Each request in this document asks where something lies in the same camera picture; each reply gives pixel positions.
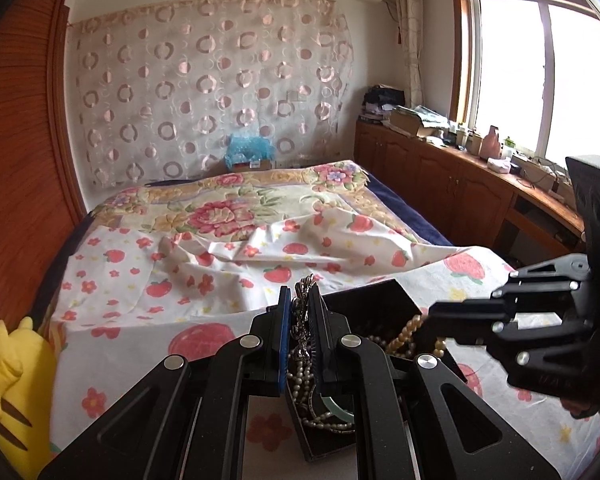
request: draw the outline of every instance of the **bed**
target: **bed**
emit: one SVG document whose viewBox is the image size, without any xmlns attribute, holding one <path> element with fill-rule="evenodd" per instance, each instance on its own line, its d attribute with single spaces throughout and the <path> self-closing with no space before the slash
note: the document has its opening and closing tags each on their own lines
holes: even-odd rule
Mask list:
<svg viewBox="0 0 600 480">
<path fill-rule="evenodd" d="M 135 187 L 76 229 L 32 313 L 58 368 L 51 447 L 64 449 L 165 355 L 214 354 L 310 272 L 321 293 L 395 278 L 426 312 L 487 297 L 511 268 L 486 248 L 456 248 L 350 161 Z M 521 316 L 529 326 L 552 316 Z M 600 417 L 574 421 L 557 399 L 516 390 L 484 349 L 448 348 L 468 386 L 563 478 L 600 446 Z M 244 478 L 356 478 L 354 452 L 302 459 L 283 399 L 251 399 Z"/>
</svg>

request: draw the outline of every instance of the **stuffed animal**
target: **stuffed animal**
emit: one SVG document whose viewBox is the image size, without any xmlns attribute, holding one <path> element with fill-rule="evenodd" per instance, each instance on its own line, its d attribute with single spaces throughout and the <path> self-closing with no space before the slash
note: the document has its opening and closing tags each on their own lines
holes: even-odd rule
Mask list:
<svg viewBox="0 0 600 480">
<path fill-rule="evenodd" d="M 0 321 L 0 450 L 25 480 L 51 460 L 49 418 L 56 358 L 25 317 L 7 332 Z"/>
</svg>

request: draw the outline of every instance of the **black box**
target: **black box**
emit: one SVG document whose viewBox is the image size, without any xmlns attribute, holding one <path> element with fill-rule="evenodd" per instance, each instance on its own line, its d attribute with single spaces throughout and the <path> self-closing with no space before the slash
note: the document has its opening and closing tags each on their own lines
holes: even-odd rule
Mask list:
<svg viewBox="0 0 600 480">
<path fill-rule="evenodd" d="M 334 292 L 323 298 L 329 310 L 347 317 L 352 333 L 360 337 L 380 336 L 387 342 L 397 337 L 407 321 L 420 313 L 420 309 L 395 280 Z M 417 352 L 433 350 L 433 342 L 427 346 L 426 342 L 418 341 L 417 332 L 414 339 L 417 344 Z M 466 381 L 458 364 L 448 351 L 442 357 L 442 362 L 463 381 Z M 292 401 L 288 382 L 286 383 L 285 397 L 296 427 L 302 454 L 307 462 L 314 462 L 355 445 L 355 434 L 336 434 L 303 426 Z M 347 408 L 347 405 L 352 406 L 350 396 L 341 396 L 336 401 L 343 408 Z"/>
</svg>

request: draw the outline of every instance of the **pink bottle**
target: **pink bottle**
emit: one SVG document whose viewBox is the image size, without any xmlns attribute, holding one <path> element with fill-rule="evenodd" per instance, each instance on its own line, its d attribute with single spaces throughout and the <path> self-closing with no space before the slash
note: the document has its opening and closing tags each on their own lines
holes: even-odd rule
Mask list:
<svg viewBox="0 0 600 480">
<path fill-rule="evenodd" d="M 489 133 L 480 146 L 480 158 L 487 160 L 488 158 L 500 158 L 500 139 L 496 126 L 491 125 Z"/>
</svg>

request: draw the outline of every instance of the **wall curtain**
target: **wall curtain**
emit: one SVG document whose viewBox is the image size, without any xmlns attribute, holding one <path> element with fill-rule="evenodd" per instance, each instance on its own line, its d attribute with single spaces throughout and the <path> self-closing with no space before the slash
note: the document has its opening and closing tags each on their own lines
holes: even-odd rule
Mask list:
<svg viewBox="0 0 600 480">
<path fill-rule="evenodd" d="M 353 50 L 334 0 L 165 2 L 75 23 L 68 42 L 90 185 L 219 173 L 231 134 L 267 137 L 277 160 L 339 154 Z"/>
<path fill-rule="evenodd" d="M 422 0 L 396 0 L 402 38 L 404 99 L 408 107 L 422 104 L 420 52 L 422 50 Z"/>
</svg>

